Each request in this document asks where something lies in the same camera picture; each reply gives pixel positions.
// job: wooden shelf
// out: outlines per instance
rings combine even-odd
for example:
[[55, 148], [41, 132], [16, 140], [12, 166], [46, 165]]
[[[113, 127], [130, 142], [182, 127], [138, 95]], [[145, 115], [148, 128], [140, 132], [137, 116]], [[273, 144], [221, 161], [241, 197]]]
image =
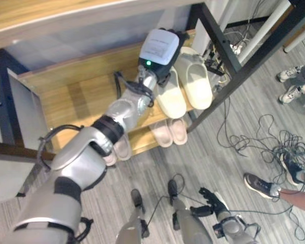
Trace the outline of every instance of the wooden shelf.
[[132, 147], [132, 155], [140, 154], [158, 146], [149, 127], [130, 132], [129, 140]]
[[[185, 46], [191, 45], [195, 35], [194, 31], [188, 33], [190, 39], [185, 42]], [[90, 126], [116, 100], [113, 72], [120, 70], [127, 79], [134, 80], [141, 45], [72, 59], [21, 74], [18, 80], [39, 95], [48, 128], [64, 124]], [[182, 87], [181, 91], [187, 111], [192, 110]], [[148, 126], [164, 119], [167, 116], [155, 101], [155, 105], [147, 109], [137, 127], [129, 133], [134, 155], [158, 145]], [[66, 145], [76, 133], [71, 130], [60, 132], [53, 140], [55, 152]]]
[[197, 0], [0, 0], [0, 48], [65, 29], [198, 3]]
[[[129, 79], [133, 79], [137, 71], [136, 68], [130, 68], [123, 73]], [[181, 90], [187, 103], [187, 111], [192, 110], [193, 107], [188, 102], [184, 89], [181, 88]], [[90, 126], [116, 100], [116, 89], [113, 75], [109, 74], [49, 90], [41, 93], [40, 97], [48, 128], [63, 124]], [[155, 105], [147, 109], [133, 131], [146, 128], [166, 118], [167, 116], [155, 101]], [[54, 148], [59, 150], [74, 135], [75, 132], [69, 130], [58, 134], [53, 143]]]

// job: pink slipper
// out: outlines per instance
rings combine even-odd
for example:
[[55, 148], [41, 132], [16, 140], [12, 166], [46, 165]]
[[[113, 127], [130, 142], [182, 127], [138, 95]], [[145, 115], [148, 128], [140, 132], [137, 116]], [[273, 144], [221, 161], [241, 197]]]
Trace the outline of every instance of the pink slipper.
[[168, 119], [167, 125], [176, 145], [183, 145], [188, 141], [187, 126], [183, 118]]
[[114, 151], [117, 158], [121, 161], [126, 161], [132, 156], [132, 148], [127, 134], [121, 136], [119, 141], [114, 144]]
[[154, 137], [156, 138], [157, 143], [161, 147], [169, 147], [173, 143], [172, 136], [170, 134], [170, 131], [167, 127], [167, 121], [163, 120], [160, 122], [157, 122], [151, 126], [149, 126], [152, 133], [154, 134]]
[[117, 161], [117, 157], [116, 157], [116, 154], [115, 154], [114, 150], [112, 149], [111, 154], [109, 156], [103, 157], [103, 159], [106, 162], [106, 166], [114, 165]]

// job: gray floor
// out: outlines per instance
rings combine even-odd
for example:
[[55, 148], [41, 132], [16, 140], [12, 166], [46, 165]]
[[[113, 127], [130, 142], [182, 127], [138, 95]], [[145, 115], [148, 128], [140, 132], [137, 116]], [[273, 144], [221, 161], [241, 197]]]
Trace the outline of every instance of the gray floor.
[[[283, 69], [303, 64], [305, 41], [288, 54], [280, 50], [273, 55], [231, 96], [229, 133], [253, 136], [258, 127], [259, 116], [271, 113], [275, 118], [272, 129], [275, 135], [279, 130], [286, 129], [302, 136], [305, 142], [305, 113], [301, 111], [298, 101], [290, 105], [277, 102], [278, 96], [285, 92], [285, 87], [275, 79], [275, 74]], [[83, 243], [114, 243], [118, 230], [128, 220], [133, 209], [130, 199], [132, 188], [141, 191], [148, 219], [159, 197], [166, 194], [167, 181], [175, 173], [181, 173], [185, 177], [184, 194], [200, 201], [203, 199], [198, 190], [204, 186], [218, 191], [231, 209], [269, 212], [285, 209], [288, 206], [285, 201], [273, 203], [245, 187], [242, 180], [245, 172], [271, 180], [279, 168], [265, 164], [256, 149], [247, 150], [247, 157], [241, 157], [232, 149], [220, 147], [216, 134], [222, 120], [223, 106], [189, 135], [186, 145], [173, 145], [167, 149], [158, 147], [127, 162], [121, 162], [116, 169], [109, 170], [98, 186], [83, 193], [83, 216], [91, 217], [95, 221], [91, 233]], [[45, 175], [41, 173], [30, 192], [34, 191], [44, 178]], [[295, 189], [288, 183], [283, 186]], [[6, 235], [26, 200], [13, 199], [0, 204], [0, 240]], [[187, 206], [197, 206], [191, 200], [183, 200]], [[305, 212], [297, 208], [294, 208], [293, 212], [305, 230]], [[150, 237], [143, 243], [182, 243], [180, 232], [174, 232], [171, 228], [172, 213], [167, 200], [163, 200], [149, 226]], [[262, 230], [258, 237], [260, 243], [301, 243], [294, 237], [295, 225], [287, 214], [266, 216], [242, 213], [242, 216], [247, 222], [257, 222], [261, 225]], [[203, 219], [203, 222], [214, 243], [226, 243], [224, 239], [217, 240], [212, 232], [212, 225], [216, 223], [214, 216]]]

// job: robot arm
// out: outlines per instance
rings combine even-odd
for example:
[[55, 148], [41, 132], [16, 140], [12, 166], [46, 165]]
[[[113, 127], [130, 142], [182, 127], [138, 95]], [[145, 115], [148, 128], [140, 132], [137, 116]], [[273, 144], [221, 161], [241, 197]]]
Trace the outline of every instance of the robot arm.
[[53, 159], [48, 180], [31, 196], [6, 244], [74, 243], [81, 219], [82, 191], [93, 188], [107, 168], [102, 157], [133, 129], [150, 103], [146, 93], [163, 84], [186, 34], [154, 29], [145, 40], [133, 89], [112, 103], [106, 113], [83, 128]]

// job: wooden tabletop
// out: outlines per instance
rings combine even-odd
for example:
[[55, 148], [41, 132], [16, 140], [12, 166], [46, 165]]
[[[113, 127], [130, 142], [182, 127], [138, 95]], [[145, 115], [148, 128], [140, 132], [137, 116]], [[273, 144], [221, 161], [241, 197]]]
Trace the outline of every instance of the wooden tabletop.
[[0, 48], [41, 35], [197, 0], [0, 0]]

